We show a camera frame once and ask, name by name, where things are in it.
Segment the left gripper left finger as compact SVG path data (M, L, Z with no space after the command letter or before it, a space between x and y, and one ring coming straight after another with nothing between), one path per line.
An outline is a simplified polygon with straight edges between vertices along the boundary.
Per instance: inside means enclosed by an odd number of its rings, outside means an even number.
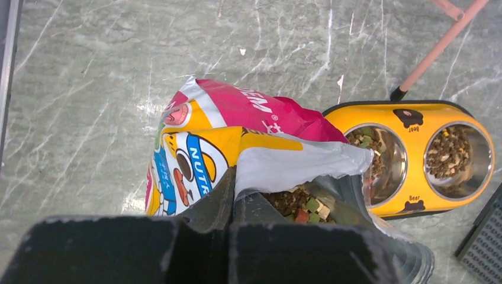
M227 283L236 168L175 217L47 217L23 236L2 283Z

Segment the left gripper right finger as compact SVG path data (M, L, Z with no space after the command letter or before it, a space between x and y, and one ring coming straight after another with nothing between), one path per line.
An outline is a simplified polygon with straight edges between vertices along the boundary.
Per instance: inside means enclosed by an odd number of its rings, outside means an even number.
M229 224L228 283L399 283L382 234L361 225Z

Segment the pet food bag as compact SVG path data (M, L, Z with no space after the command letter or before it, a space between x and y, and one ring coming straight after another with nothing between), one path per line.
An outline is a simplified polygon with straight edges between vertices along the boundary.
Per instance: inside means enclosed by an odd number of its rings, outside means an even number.
M163 111L147 170L147 215L175 216L236 170L235 200L296 192L320 178L371 173L375 154L349 144L292 99L191 76Z

